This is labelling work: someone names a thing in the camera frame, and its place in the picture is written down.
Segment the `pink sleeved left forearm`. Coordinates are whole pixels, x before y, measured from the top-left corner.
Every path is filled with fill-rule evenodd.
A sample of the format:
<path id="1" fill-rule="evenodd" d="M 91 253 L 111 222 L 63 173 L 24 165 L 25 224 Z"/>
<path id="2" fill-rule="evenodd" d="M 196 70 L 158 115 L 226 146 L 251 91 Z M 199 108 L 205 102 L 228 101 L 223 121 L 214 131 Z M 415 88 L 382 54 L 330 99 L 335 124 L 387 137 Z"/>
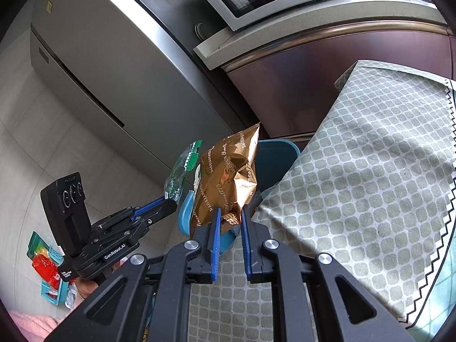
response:
<path id="1" fill-rule="evenodd" d="M 15 310 L 9 311 L 21 334 L 29 342 L 43 342 L 62 322 L 47 315 L 22 314 Z"/>

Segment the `left hand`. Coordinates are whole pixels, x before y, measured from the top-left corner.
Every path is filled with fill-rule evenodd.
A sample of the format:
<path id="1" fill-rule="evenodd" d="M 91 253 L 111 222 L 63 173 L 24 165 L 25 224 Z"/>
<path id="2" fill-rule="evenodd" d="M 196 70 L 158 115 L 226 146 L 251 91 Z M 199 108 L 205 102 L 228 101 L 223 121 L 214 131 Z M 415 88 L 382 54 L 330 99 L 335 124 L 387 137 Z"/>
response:
<path id="1" fill-rule="evenodd" d="M 115 272 L 120 266 L 122 266 L 125 262 L 127 261 L 127 257 L 122 258 L 120 261 L 116 262 L 112 267 L 111 267 L 111 274 L 112 272 Z M 98 283 L 93 281 L 93 280 L 83 280 L 80 277 L 76 279 L 76 289 L 78 293 L 78 297 L 81 300 L 85 300 L 93 291 L 98 288 Z"/>

